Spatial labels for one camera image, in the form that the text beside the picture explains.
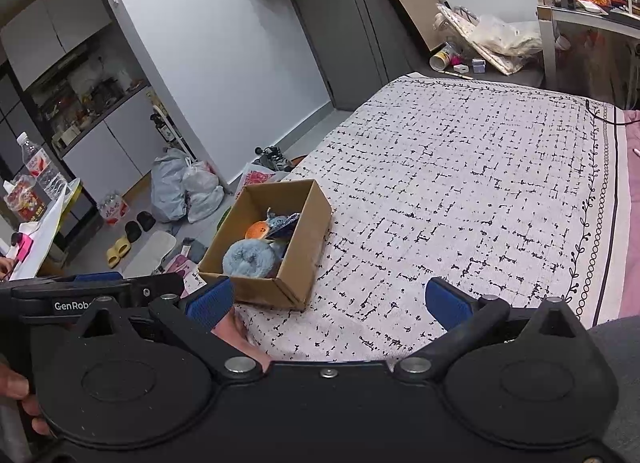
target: bed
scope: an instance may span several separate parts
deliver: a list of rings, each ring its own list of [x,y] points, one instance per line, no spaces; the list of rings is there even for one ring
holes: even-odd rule
[[[255,342],[280,360],[397,360],[444,332],[424,305],[436,276],[520,307],[562,296],[586,327],[633,313],[640,158],[633,126],[592,114],[625,118],[512,84],[388,84],[290,175],[316,179],[334,218],[304,312],[239,306]]]

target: black slipper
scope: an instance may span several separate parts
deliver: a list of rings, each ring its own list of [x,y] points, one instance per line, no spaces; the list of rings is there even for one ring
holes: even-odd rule
[[[129,221],[129,223],[125,224],[124,231],[130,243],[135,243],[142,235],[142,230],[140,230],[140,227],[135,221]]]
[[[140,212],[136,219],[145,232],[151,230],[154,227],[154,224],[156,224],[156,220],[154,219],[154,217],[149,212],[146,212],[146,210]]]

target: open cardboard box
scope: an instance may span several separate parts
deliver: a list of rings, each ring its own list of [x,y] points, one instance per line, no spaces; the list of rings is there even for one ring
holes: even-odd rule
[[[236,301],[304,309],[316,280],[316,264],[324,246],[324,233],[331,220],[331,205],[314,180],[281,181],[249,185],[243,190],[199,265],[206,283],[222,277],[222,258],[226,250],[267,210],[276,215],[300,212],[300,220],[274,279],[231,277]]]

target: white cabinet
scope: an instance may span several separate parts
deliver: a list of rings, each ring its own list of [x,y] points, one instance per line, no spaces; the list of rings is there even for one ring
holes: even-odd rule
[[[101,0],[44,0],[67,53],[111,22]]]
[[[0,30],[0,39],[23,89],[65,55],[44,0],[22,10]]]
[[[134,94],[104,120],[141,176],[151,170],[154,160],[166,146],[149,119],[154,110],[146,94],[151,90],[145,88]]]
[[[64,161],[98,203],[114,190],[124,195],[141,177],[106,122],[84,136],[65,154]]]

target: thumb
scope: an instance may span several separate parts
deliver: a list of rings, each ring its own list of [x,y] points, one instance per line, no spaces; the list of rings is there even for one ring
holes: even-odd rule
[[[29,381],[22,375],[0,364],[0,396],[22,399],[29,394]]]

